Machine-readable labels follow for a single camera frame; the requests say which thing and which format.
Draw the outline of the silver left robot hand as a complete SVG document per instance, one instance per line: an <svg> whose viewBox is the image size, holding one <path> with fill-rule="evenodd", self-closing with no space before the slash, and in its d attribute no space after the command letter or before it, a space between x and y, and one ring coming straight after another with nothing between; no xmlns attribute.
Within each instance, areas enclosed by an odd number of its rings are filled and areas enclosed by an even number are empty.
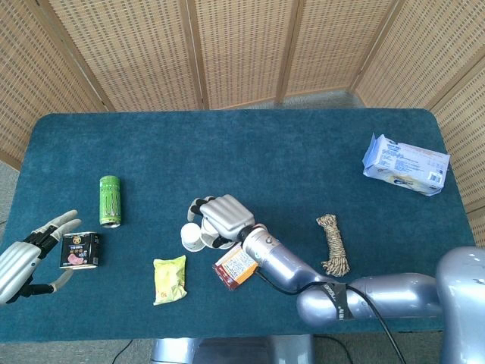
<svg viewBox="0 0 485 364"><path fill-rule="evenodd" d="M77 210L65 212L33 230L24 240L12 243L1 254L1 304L15 302L19 297L31 297L58 292L73 276L65 270L49 284L33 284L33 274L41 261L61 238L81 224Z"/></svg>

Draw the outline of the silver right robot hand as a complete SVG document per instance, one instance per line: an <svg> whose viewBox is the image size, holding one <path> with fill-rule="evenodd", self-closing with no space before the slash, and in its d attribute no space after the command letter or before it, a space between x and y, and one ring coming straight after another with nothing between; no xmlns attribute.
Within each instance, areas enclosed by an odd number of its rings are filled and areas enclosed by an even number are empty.
<svg viewBox="0 0 485 364"><path fill-rule="evenodd" d="M254 215L230 194L196 198L187 211L187 221L202 217L202 242L212 249L229 249L242 240L241 231L255 226Z"/></svg>

